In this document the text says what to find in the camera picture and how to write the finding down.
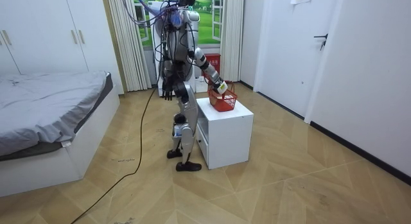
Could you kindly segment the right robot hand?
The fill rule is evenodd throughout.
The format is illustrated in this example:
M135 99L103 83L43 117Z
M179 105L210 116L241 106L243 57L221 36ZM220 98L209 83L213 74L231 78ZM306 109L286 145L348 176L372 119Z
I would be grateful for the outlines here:
M219 94L224 94L227 89L228 89L228 86L224 80L220 80L214 85L214 90Z

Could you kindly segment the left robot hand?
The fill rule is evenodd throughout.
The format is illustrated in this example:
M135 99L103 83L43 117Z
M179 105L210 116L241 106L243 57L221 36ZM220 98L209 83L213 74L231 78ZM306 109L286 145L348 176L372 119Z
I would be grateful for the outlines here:
M162 82L162 97L165 100L171 101L173 97L173 83L171 79Z

